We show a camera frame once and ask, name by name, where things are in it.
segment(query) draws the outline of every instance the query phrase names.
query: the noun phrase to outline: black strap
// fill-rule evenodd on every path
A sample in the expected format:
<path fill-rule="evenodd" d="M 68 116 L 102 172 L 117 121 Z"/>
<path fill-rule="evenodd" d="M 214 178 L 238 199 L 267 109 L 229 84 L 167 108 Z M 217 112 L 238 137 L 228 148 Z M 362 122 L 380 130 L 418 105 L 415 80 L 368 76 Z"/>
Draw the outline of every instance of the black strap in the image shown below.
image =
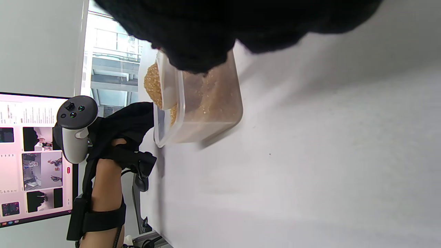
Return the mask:
<path fill-rule="evenodd" d="M 123 226 L 126 222 L 124 201 L 117 210 L 107 212 L 88 212 L 84 215 L 83 232 L 106 231 Z"/>

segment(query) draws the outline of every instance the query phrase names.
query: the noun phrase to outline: plastic container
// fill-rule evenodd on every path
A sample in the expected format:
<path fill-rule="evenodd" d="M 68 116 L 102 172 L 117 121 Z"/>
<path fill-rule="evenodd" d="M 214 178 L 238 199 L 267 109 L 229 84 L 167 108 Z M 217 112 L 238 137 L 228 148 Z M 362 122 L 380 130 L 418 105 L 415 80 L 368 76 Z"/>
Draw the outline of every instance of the plastic container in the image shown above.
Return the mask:
<path fill-rule="evenodd" d="M 158 147 L 198 142 L 234 127 L 243 115 L 233 52 L 206 77 L 176 70 L 176 120 L 171 110 L 154 106 L 154 138 Z"/>
<path fill-rule="evenodd" d="M 176 69 L 161 51 L 156 55 L 156 62 L 161 82 L 162 109 L 171 109 L 176 104 Z"/>

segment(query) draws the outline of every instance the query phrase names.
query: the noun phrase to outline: computer monitor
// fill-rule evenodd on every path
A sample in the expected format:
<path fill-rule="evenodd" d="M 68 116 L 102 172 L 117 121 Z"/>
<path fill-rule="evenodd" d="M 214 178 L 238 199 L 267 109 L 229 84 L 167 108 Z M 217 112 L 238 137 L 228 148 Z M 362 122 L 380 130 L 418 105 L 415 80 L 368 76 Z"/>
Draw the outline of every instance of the computer monitor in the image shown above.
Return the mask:
<path fill-rule="evenodd" d="M 65 101 L 0 92 L 0 228 L 70 214 L 78 165 L 52 137 Z"/>

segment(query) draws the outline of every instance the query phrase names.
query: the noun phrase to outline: white wall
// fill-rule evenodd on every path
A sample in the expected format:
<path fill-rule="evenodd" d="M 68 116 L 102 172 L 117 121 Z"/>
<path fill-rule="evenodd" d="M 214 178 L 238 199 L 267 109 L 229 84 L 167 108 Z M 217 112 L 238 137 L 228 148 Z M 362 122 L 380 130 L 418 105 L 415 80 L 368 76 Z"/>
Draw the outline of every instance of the white wall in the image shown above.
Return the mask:
<path fill-rule="evenodd" d="M 79 94 L 88 4 L 87 0 L 3 1 L 0 91 Z"/>

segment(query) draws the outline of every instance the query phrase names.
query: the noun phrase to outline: controller button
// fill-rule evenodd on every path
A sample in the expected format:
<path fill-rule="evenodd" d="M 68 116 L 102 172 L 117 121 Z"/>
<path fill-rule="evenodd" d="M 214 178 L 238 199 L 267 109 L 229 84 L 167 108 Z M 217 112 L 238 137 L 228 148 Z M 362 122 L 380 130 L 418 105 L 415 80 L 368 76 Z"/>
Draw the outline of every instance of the controller button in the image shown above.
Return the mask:
<path fill-rule="evenodd" d="M 67 101 L 63 104 L 63 107 L 70 111 L 75 107 L 75 105 L 73 102 Z"/>

